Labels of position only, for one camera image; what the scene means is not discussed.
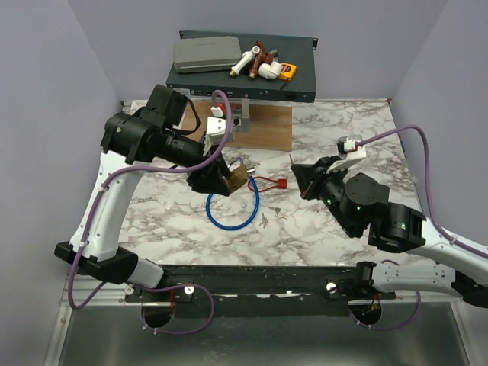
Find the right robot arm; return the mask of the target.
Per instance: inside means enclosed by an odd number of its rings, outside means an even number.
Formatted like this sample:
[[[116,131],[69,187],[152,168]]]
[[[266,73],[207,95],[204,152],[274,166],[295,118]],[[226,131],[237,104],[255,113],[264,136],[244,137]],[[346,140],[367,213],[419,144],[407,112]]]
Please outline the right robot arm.
[[[461,298],[475,307],[487,306],[487,253],[456,246],[442,237],[432,221],[417,210],[389,200],[390,189],[372,177],[347,171],[333,172],[338,156],[314,164],[293,164],[291,171],[304,200],[320,200],[351,238],[368,237],[368,244],[389,253],[408,253],[433,264],[394,267],[362,263],[351,279],[352,293],[361,299],[394,291],[428,291]]]

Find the white straight pipe fitting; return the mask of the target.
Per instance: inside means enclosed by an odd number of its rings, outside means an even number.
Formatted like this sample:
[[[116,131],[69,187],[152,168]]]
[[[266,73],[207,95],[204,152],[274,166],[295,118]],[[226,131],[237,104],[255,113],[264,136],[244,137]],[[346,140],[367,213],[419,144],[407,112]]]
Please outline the white straight pipe fitting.
[[[236,65],[231,67],[230,76],[231,77],[238,76],[238,74],[240,74],[242,69],[246,65],[248,65],[251,61],[253,61],[254,58],[260,53],[260,51],[261,51],[261,48],[259,46],[254,46],[251,50],[245,51],[242,54],[240,61]]]

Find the brass padlock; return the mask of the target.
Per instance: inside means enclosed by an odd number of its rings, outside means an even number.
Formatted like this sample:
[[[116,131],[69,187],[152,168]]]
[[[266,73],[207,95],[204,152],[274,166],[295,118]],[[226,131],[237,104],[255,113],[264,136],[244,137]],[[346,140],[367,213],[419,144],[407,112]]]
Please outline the brass padlock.
[[[227,177],[228,187],[231,193],[240,189],[247,184],[249,176],[255,173],[255,168],[248,167],[246,164],[240,164],[230,171]]]

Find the grey plastic case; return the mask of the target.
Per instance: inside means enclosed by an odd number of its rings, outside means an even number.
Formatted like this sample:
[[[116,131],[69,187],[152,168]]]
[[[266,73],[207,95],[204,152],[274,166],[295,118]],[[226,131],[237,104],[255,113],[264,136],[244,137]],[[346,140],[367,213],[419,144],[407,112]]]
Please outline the grey plastic case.
[[[202,37],[177,40],[173,66],[177,73],[230,70],[242,57],[237,37]]]

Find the brown pipe fitting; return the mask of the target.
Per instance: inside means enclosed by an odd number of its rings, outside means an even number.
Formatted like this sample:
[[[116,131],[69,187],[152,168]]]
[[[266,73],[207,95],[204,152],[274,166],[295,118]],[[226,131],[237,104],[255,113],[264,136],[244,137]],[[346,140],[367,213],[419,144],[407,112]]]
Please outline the brown pipe fitting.
[[[274,61],[274,56],[265,50],[263,42],[257,40],[255,45],[259,48],[258,53],[255,55],[254,60],[252,62],[252,66],[249,69],[249,78],[255,79],[258,76],[258,69],[261,64],[268,64],[271,65]]]

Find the black mounting rail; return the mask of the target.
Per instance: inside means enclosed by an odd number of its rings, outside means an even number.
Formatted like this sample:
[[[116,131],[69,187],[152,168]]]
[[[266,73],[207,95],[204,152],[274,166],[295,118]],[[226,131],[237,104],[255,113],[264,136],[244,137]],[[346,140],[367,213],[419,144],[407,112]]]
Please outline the black mounting rail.
[[[179,318],[348,316],[349,302],[381,294],[374,266],[166,265],[158,292],[136,288],[125,299]]]

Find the metal stand post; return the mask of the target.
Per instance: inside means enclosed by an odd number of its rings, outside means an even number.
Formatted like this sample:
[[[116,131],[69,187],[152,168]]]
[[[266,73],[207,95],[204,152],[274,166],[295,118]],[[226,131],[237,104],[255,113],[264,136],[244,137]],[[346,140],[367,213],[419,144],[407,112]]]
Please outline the metal stand post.
[[[249,133],[251,130],[250,122],[250,100],[243,98],[231,101],[233,111],[233,126],[236,132]]]

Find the yellow tape measure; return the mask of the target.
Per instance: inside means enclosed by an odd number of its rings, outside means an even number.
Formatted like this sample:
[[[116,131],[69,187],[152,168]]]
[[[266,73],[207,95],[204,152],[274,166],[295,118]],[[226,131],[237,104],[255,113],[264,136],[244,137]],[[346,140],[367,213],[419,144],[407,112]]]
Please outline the yellow tape measure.
[[[290,81],[296,74],[298,67],[290,63],[282,63],[282,70],[278,76],[280,80]]]

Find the white elbow pipe fitting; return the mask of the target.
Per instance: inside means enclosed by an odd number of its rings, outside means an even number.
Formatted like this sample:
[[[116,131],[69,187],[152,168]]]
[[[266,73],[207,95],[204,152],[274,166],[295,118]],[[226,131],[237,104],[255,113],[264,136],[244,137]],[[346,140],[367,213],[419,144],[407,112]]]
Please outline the white elbow pipe fitting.
[[[264,79],[278,79],[282,69],[283,66],[278,62],[273,62],[271,64],[262,63],[258,68],[258,74]]]

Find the blue cable lock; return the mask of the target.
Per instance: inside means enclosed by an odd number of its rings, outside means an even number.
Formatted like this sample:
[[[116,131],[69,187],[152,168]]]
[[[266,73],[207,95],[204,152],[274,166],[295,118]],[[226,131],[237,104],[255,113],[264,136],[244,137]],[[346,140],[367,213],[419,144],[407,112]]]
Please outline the blue cable lock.
[[[237,231],[244,229],[250,225],[258,216],[258,211],[261,206],[261,194],[256,191],[258,188],[254,173],[255,168],[247,168],[248,176],[246,185],[251,183],[251,187],[254,188],[252,192],[254,195],[254,205],[249,212],[247,218],[244,219],[246,209],[249,209],[249,203],[245,203],[238,197],[238,204],[244,203],[244,208],[238,208],[236,204],[225,204],[222,198],[214,200],[214,195],[209,194],[205,203],[205,212],[207,219],[217,228],[225,231]]]

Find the dark teal rack device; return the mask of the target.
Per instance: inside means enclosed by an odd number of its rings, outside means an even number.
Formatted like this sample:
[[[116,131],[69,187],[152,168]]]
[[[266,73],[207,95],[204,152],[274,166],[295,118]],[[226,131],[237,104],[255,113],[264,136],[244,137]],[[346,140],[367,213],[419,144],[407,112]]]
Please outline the dark teal rack device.
[[[297,67],[291,80],[268,80],[261,76],[250,79],[244,69],[238,76],[230,76],[228,70],[178,73],[171,68],[165,80],[168,87],[187,95],[206,97],[218,89],[229,98],[263,101],[292,101],[312,103],[316,97],[316,69],[314,50],[316,39],[270,34],[243,34],[202,30],[183,30],[182,39],[233,36],[239,39],[242,51],[248,51],[260,40],[265,49],[278,51],[278,62]]]

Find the aluminium frame profile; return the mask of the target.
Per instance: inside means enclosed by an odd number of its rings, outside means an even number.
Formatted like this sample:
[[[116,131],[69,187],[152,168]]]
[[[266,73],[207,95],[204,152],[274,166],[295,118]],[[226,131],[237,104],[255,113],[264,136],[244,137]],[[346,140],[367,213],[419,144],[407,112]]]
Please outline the aluminium frame profile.
[[[434,297],[450,297],[461,298],[461,295],[452,288],[447,288],[440,281],[427,284],[422,283],[422,287],[417,290],[412,288],[400,288],[396,286],[393,288],[397,297],[400,298],[406,295],[408,291],[419,292],[421,295],[426,295],[427,298]],[[82,309],[91,304],[108,305],[109,303],[127,303],[126,296],[134,295],[135,289],[132,285],[127,284],[96,284],[96,280],[87,276],[76,275],[73,279],[72,286],[69,286],[69,281],[66,282],[62,302],[68,305],[74,305],[73,309]]]

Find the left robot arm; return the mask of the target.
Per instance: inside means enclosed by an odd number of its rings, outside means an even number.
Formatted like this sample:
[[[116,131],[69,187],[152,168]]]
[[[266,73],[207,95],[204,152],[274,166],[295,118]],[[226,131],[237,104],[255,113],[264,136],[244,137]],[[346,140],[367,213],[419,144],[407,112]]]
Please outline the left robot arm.
[[[133,114],[119,112],[107,120],[86,211],[69,241],[54,249],[57,258],[72,266],[71,275],[82,268],[104,283],[142,285],[153,301],[168,295],[162,267],[122,248],[120,230],[147,172],[186,174],[191,190],[201,194],[228,196],[235,190],[222,154],[233,133],[232,108],[223,91],[212,91],[211,97],[213,110],[199,140],[178,128],[191,99],[164,85],[156,85],[146,105]]]

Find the wooden board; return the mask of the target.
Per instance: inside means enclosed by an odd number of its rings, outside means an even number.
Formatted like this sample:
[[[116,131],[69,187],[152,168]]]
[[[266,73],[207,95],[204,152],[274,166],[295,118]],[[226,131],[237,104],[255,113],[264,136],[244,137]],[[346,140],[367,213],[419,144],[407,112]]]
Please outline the wooden board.
[[[207,117],[211,115],[211,101],[194,101],[196,112],[201,119],[201,127],[189,136],[191,140],[199,140],[206,130]],[[233,115],[240,118],[241,103],[231,103]],[[234,141],[226,147],[267,149],[290,152],[292,150],[293,134],[292,107],[271,104],[250,104],[249,124],[242,122],[235,128]],[[181,129],[193,130],[196,126],[191,107],[188,105],[182,119]]]

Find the silver key bunch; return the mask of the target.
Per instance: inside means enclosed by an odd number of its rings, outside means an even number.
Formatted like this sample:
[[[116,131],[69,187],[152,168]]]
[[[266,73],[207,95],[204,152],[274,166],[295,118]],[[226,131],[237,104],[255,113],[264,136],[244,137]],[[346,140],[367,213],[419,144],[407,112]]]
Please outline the silver key bunch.
[[[277,219],[286,220],[287,214],[280,207],[269,207]]]

